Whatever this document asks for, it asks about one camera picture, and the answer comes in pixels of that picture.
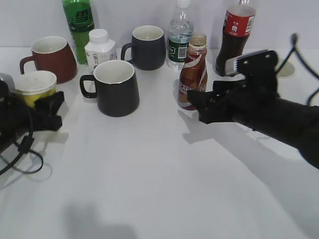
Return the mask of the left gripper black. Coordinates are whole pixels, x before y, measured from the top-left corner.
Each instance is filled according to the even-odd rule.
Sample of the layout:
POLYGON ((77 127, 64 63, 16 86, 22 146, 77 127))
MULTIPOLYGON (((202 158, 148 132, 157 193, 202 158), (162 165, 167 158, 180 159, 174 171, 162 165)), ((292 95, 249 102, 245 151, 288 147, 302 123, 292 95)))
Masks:
POLYGON ((28 106, 20 97, 9 94, 0 101, 0 150, 3 152, 24 133, 26 142, 19 150, 27 152, 33 142, 34 131, 58 131, 62 127, 62 117, 56 116, 65 98, 62 91, 35 101, 35 107, 28 106), (35 116, 36 111, 51 117, 35 116))

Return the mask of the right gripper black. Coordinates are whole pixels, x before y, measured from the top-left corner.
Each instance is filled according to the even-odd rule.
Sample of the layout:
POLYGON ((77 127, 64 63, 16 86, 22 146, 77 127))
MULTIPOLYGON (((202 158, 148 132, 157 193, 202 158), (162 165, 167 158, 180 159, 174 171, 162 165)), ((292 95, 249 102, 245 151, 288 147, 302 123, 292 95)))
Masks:
POLYGON ((189 90, 188 101, 205 124, 233 122, 235 113, 251 110, 279 96, 275 75, 249 76, 238 81, 214 81, 213 91, 189 90))

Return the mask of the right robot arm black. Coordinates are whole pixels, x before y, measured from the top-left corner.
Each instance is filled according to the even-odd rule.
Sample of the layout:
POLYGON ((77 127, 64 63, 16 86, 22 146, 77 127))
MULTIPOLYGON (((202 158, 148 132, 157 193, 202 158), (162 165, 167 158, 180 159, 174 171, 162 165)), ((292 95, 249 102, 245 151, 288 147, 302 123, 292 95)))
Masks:
MULTIPOLYGON (((100 112, 111 117, 128 116, 140 103, 135 76, 109 83, 84 75, 80 91, 84 97, 96 99, 100 112)), ((296 148, 310 165, 318 167, 319 109, 280 98, 275 76, 215 81, 212 91, 190 89, 186 98, 201 122, 245 125, 296 148)))

